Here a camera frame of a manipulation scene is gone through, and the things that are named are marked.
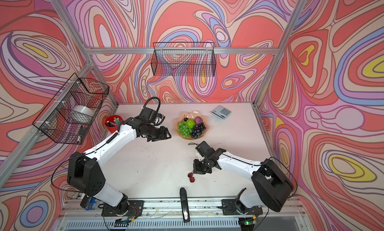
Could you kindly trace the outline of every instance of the aluminum frame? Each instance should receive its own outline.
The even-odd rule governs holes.
[[[86,47],[89,55],[92,54],[153,54],[153,48],[97,48]],[[278,48],[216,48],[215,54],[277,54]]]
[[[91,70],[92,65],[87,62],[85,66],[83,66],[78,76],[87,76],[89,71]],[[57,100],[62,100],[63,97],[69,92],[72,85],[74,83],[69,83],[67,87],[58,95]],[[54,102],[40,117],[39,121],[46,120],[51,112],[57,107],[59,102]],[[23,137],[21,142],[14,148],[14,150],[5,158],[3,163],[0,166],[0,188],[7,182],[8,178],[12,175],[15,169],[22,162],[24,157],[28,154],[31,148],[35,145],[37,140],[43,134],[39,129],[35,126],[31,125],[31,130]]]
[[[257,90],[255,99],[253,100],[254,105],[257,105],[257,101],[260,99],[260,95],[264,92],[264,90],[267,88],[267,85],[271,81],[272,75],[275,72],[276,68],[278,67],[278,64],[284,54],[285,46],[287,45],[289,38],[291,37],[293,30],[295,29],[297,21],[299,20],[300,15],[303,12],[304,6],[307,3],[307,1],[308,0],[297,0],[295,7],[293,8],[292,14],[288,20],[287,26],[285,27],[283,35],[281,36],[281,39],[278,45],[278,52],[272,58],[269,64],[268,70],[266,71],[264,78],[260,84],[260,87]]]
[[[191,218],[244,218],[252,217],[253,215],[223,215],[223,210],[217,208],[221,206],[221,200],[223,198],[234,198],[234,197],[208,197],[208,198],[188,198],[189,213]],[[137,221],[152,221],[155,219],[172,220],[175,218],[180,218],[182,216],[180,198],[140,198],[140,199],[130,199],[130,200],[144,200],[142,216],[137,218]],[[63,205],[63,209],[58,218],[59,222],[56,223],[55,227],[52,227],[53,230],[63,231],[65,230],[69,222],[76,220],[81,221],[98,221],[103,220],[101,216],[101,209],[98,209],[97,206],[102,204],[100,201],[96,201],[93,205],[93,208],[89,211],[84,211],[80,207],[81,200],[67,200]],[[263,214],[260,217],[265,216],[267,212],[267,207],[262,206]],[[269,210],[269,216],[293,216],[298,218],[299,221],[297,224],[304,224],[303,219],[307,218],[307,213],[303,208],[302,202],[296,198],[289,198],[280,212],[274,212],[271,209]],[[106,217],[106,221],[114,221],[119,219],[119,217]]]
[[[51,4],[55,8],[56,12],[58,13],[59,17],[61,18],[63,25],[68,33],[72,36],[74,39],[79,51],[84,56],[85,60],[87,61],[87,64],[80,70],[78,73],[79,77],[86,76],[91,69],[94,70],[94,75],[96,78],[106,83],[103,75],[101,74],[98,66],[95,64],[92,55],[93,54],[152,54],[153,48],[132,48],[132,47],[126,47],[126,48],[95,48],[95,47],[87,47],[85,45],[85,42],[81,38],[79,32],[77,31],[73,20],[70,18],[68,11],[66,10],[63,2],[61,0],[50,0]],[[260,88],[258,89],[258,92],[256,94],[256,97],[254,99],[253,103],[253,109],[256,115],[256,118],[259,122],[260,128],[263,130],[264,138],[267,142],[267,147],[270,150],[270,152],[273,150],[273,148],[270,146],[268,142],[268,135],[265,132],[265,127],[261,123],[261,117],[260,113],[257,110],[257,101],[260,98],[260,95],[264,92],[264,89],[267,87],[267,84],[270,82],[272,75],[277,68],[277,65],[279,63],[279,60],[282,57],[282,54],[284,52],[285,46],[289,40],[289,37],[291,36],[293,29],[295,27],[295,24],[297,23],[298,18],[300,17],[300,14],[306,4],[307,0],[298,0],[295,4],[295,7],[293,9],[292,15],[290,19],[287,22],[287,26],[285,30],[283,31],[283,35],[280,39],[280,42],[278,44],[277,48],[216,48],[215,52],[216,54],[272,54],[274,57],[272,58],[269,68],[266,71],[266,74],[262,80],[262,83],[260,85]],[[63,92],[58,96],[57,100],[60,100],[60,98],[64,97],[63,95],[68,92],[69,88],[66,88],[63,90]],[[117,102],[112,94],[109,95],[109,98],[112,102],[112,105],[114,106],[114,110],[117,109]],[[46,117],[51,111],[51,108],[54,108],[55,105],[52,105],[45,114],[42,115],[43,118]],[[20,164],[20,162],[23,160],[23,158],[26,156],[26,154],[29,152],[29,150],[33,147],[33,145],[36,143],[38,138],[41,136],[41,132],[35,128],[32,127],[32,129],[29,131],[29,133],[23,138],[23,140],[17,145],[17,147],[11,152],[11,154],[3,161],[2,165],[0,166],[0,173],[2,174],[0,177],[0,187],[4,185],[4,183],[8,180],[8,178],[12,175],[14,170],[17,168],[17,166]]]
[[[80,33],[76,29],[76,26],[74,25],[67,9],[64,6],[64,3],[62,0],[50,0],[51,4],[55,8],[57,14],[61,18],[61,21],[63,22],[64,28],[67,32],[69,32],[74,39],[74,42],[79,49],[80,53],[84,56],[85,60],[89,61],[93,65],[93,73],[98,81],[103,82],[107,84],[106,80],[104,79],[103,75],[101,74],[101,71],[99,70],[99,67],[95,64],[93,58],[91,55],[88,54],[86,51],[86,45],[83,39],[80,36]],[[116,99],[113,94],[108,94],[109,99],[112,102],[112,105],[117,106]]]

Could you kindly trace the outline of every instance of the red cup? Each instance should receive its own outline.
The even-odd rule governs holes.
[[[110,123],[114,123],[114,124],[116,124],[116,123],[115,123],[115,118],[118,118],[120,122],[122,121],[122,117],[120,117],[119,115],[112,115],[112,116],[109,116],[109,117],[106,118],[105,121],[104,121],[104,126],[105,126],[106,128],[108,128],[109,132],[111,132],[111,133],[116,132],[117,129],[118,129],[118,127],[117,127],[117,126],[115,126],[115,127],[108,127],[108,126],[107,126],[107,121],[109,121]]]

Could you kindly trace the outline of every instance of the calculator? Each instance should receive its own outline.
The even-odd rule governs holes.
[[[229,111],[228,109],[224,108],[223,106],[219,105],[217,106],[213,111],[211,111],[211,113],[217,117],[217,118],[220,118],[220,119],[225,119],[229,116],[229,114],[231,114],[232,112]]]

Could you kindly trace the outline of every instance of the plum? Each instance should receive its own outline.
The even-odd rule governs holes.
[[[202,124],[203,123],[203,119],[201,117],[196,117],[195,118],[195,123],[196,123],[196,125]]]

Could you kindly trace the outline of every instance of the black cable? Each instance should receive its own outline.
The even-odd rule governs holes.
[[[252,166],[262,166],[263,164],[251,164],[251,163],[247,163],[247,162],[245,162],[245,161],[243,161],[243,160],[240,160],[240,159],[237,159],[237,158],[234,158],[234,157],[231,157],[231,156],[228,156],[228,155],[226,155],[226,154],[224,154],[224,153],[222,153],[224,156],[227,156],[228,158],[233,158],[233,159],[235,159],[235,160],[237,160],[237,161],[240,161],[240,162],[242,162],[242,163],[246,163],[246,164],[249,164],[249,165],[252,165]]]
[[[96,148],[96,151],[98,151],[100,148],[102,148],[105,144],[107,144],[107,143],[104,143],[104,144],[101,145],[100,147]]]
[[[156,124],[154,124],[154,126],[159,126],[160,124],[162,124],[163,121],[164,121],[164,119],[165,119],[165,117],[163,117],[163,118],[161,119],[160,123],[156,123]]]
[[[292,176],[292,178],[294,179],[294,181],[295,181],[295,183],[296,183],[296,189],[295,189],[295,191],[293,192],[293,194],[291,195],[291,196],[289,196],[288,198],[291,198],[291,197],[293,197],[295,194],[296,194],[296,191],[297,191],[297,181],[296,181],[296,179],[295,179],[295,177],[293,176],[293,174],[289,171],[289,169],[280,161],[280,160],[278,160],[277,158],[275,158],[275,157],[269,157],[268,159],[271,159],[271,158],[274,158],[274,159],[276,159],[279,163],[281,163],[281,165],[283,166],[283,167],[285,167],[285,169],[289,172],[289,174]]]
[[[139,217],[139,215],[140,215],[140,211],[136,207],[134,207],[134,206],[129,206],[128,209],[129,208],[133,208],[133,210],[135,211],[135,215],[132,218],[137,219]]]
[[[104,225],[105,225],[105,227],[108,229],[108,231],[111,231],[111,230],[108,228],[108,226],[107,226],[107,223],[106,223],[106,221],[105,221],[104,216],[103,216],[103,220],[104,220]]]
[[[121,128],[121,124],[123,123],[123,120],[121,120],[119,123],[118,123],[118,129],[117,129],[117,131],[118,131],[118,133],[120,132],[120,128]]]
[[[229,212],[236,212],[236,210],[237,210],[237,209],[227,209],[227,208],[223,208],[221,206],[218,206],[217,208],[225,210],[225,211],[229,211]]]
[[[268,208],[268,211],[266,212],[266,215],[264,216],[263,220],[260,221],[260,223],[259,223],[255,228],[253,228],[252,231],[256,230],[256,229],[262,224],[262,222],[264,221],[264,219],[266,218],[266,216],[268,215],[268,213],[269,213],[269,208]]]
[[[65,160],[64,162],[60,163],[59,166],[56,167],[56,169],[53,171],[52,176],[51,176],[51,185],[52,185],[53,187],[57,188],[58,190],[63,190],[63,191],[67,191],[67,192],[83,193],[83,192],[80,192],[80,191],[65,190],[65,189],[59,188],[59,187],[57,187],[57,186],[55,186],[55,185],[53,184],[53,176],[55,175],[55,172],[57,171],[57,169],[59,169],[59,167],[62,166],[66,161],[69,161],[69,160],[74,159],[74,158],[79,158],[79,157],[81,157],[81,156],[77,156],[77,157],[73,157],[73,158],[68,158],[68,159]]]
[[[161,103],[161,100],[158,98],[158,97],[151,97],[149,98],[143,105],[143,109],[146,107],[146,105],[148,104],[149,101],[151,101],[152,99],[157,99],[159,101],[159,104],[157,105],[157,109],[156,109],[156,113],[159,112],[159,109],[160,109],[160,103]]]

